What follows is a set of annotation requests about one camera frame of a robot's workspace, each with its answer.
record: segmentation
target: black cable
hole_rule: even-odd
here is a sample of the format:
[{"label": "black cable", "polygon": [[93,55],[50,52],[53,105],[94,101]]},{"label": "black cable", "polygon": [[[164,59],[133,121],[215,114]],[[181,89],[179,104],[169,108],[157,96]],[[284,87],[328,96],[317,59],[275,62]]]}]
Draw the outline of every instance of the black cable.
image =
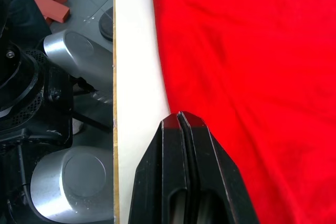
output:
[{"label": "black cable", "polygon": [[2,31],[2,34],[0,33],[0,85],[2,85],[2,83],[4,83],[11,76],[12,73],[12,68],[10,67],[11,65],[8,64],[9,61],[8,58],[6,57],[8,47],[9,47],[9,28],[5,26],[5,28]]},{"label": "black cable", "polygon": [[21,174],[21,179],[22,179],[22,183],[23,183],[22,187],[23,187],[23,192],[24,192],[24,194],[26,196],[26,200],[27,200],[28,206],[31,208],[31,210],[33,211],[33,213],[38,218],[40,218],[41,220],[43,220],[43,221],[45,221],[47,223],[59,224],[59,222],[55,222],[55,221],[49,220],[48,218],[44,217],[35,208],[33,200],[32,200],[32,197],[31,197],[29,189],[28,189],[29,185],[26,184],[25,166],[24,166],[24,163],[23,163],[23,155],[22,155],[22,146],[21,145],[18,146],[18,155],[19,155],[19,164],[20,164],[20,174]]},{"label": "black cable", "polygon": [[43,52],[44,54],[46,54],[46,52],[44,51],[44,39],[45,39],[45,37],[43,37],[42,39],[40,39],[38,41],[38,43],[35,45],[34,49],[40,50],[41,52]]},{"label": "black cable", "polygon": [[6,37],[6,21],[8,16],[10,0],[0,0],[0,83],[3,82],[5,76],[7,76],[7,69],[5,65],[6,61],[6,49],[8,40]]},{"label": "black cable", "polygon": [[89,91],[87,91],[87,90],[78,90],[78,91],[74,91],[74,97],[75,96],[78,96],[78,95],[83,95],[83,94],[89,94],[90,92]]},{"label": "black cable", "polygon": [[11,216],[12,221],[14,222],[14,224],[17,224],[12,215],[12,208],[10,207],[10,202],[7,202],[7,205],[8,205],[8,212],[9,212],[9,215]]},{"label": "black cable", "polygon": [[82,114],[79,114],[79,113],[76,112],[76,111],[73,111],[73,112],[72,112],[72,118],[73,118],[73,119],[76,119],[76,120],[78,120],[78,121],[80,121],[80,122],[83,122],[83,123],[85,123],[85,124],[88,124],[88,125],[90,125],[90,126],[92,126],[92,127],[95,127],[95,128],[97,128],[97,129],[99,129],[99,130],[101,130],[101,131],[104,131],[104,132],[106,132],[106,133],[110,133],[110,132],[112,131],[112,128],[111,128],[110,126],[107,126],[107,125],[105,125],[105,124],[102,124],[102,123],[100,123],[100,122],[97,122],[97,121],[95,121],[95,120],[93,120],[93,119],[91,119],[91,118],[88,118],[87,116],[84,116],[84,115],[82,115]]}]

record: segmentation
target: red fabric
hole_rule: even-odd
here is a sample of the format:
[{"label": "red fabric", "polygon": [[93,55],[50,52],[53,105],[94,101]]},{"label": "red fabric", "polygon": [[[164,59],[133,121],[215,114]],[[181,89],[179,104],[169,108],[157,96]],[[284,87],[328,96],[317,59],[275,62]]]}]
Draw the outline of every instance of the red fabric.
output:
[{"label": "red fabric", "polygon": [[172,112],[201,116],[261,223],[336,223],[336,0],[154,0]]}]

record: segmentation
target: jeans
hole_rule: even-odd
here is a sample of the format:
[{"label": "jeans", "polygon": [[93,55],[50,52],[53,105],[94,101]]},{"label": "jeans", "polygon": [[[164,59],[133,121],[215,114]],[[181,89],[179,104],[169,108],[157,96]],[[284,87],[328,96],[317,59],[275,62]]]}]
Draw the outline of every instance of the jeans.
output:
[{"label": "jeans", "polygon": [[11,23],[10,40],[21,49],[39,45],[38,49],[41,50],[43,39],[51,34],[34,0],[10,0],[8,20]]}]

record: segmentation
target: ventilation grille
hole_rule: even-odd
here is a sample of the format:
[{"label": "ventilation grille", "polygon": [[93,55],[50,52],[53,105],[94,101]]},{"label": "ventilation grille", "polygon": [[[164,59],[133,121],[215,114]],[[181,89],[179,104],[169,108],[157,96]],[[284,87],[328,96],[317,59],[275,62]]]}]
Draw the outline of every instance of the ventilation grille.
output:
[{"label": "ventilation grille", "polygon": [[[28,50],[25,51],[25,53],[35,58],[35,60],[39,63],[40,66],[43,66],[46,63],[47,60],[46,56],[39,50]],[[42,104],[43,92],[44,88],[42,87],[40,92],[35,96],[35,98],[32,100],[30,104],[24,107],[16,115],[13,115],[11,118],[1,121],[0,130],[11,129],[26,122],[29,118],[31,118]]]}]

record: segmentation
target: gray floor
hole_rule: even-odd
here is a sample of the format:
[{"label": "gray floor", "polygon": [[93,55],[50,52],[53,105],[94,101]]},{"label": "gray floor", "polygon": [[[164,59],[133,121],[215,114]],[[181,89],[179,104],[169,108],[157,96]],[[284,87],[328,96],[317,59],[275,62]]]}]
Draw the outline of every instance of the gray floor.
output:
[{"label": "gray floor", "polygon": [[[105,47],[111,52],[112,57],[112,42],[101,36],[98,21],[101,15],[113,6],[113,0],[68,0],[65,5],[70,7],[70,18],[65,23],[53,22],[50,26],[51,31],[53,33],[65,29],[76,31]],[[113,125],[112,105],[98,102],[90,95],[75,97],[75,110],[103,124]],[[112,133],[107,134],[87,125],[73,137],[74,145],[94,146],[110,151],[113,150],[112,138]],[[99,222],[99,224],[110,223],[113,221]]]},{"label": "gray floor", "polygon": [[70,17],[65,23],[53,22],[50,26],[51,31],[56,33],[71,29],[112,52],[112,42],[101,36],[98,21],[101,15],[113,6],[113,0],[68,0],[64,4],[70,8]]}]

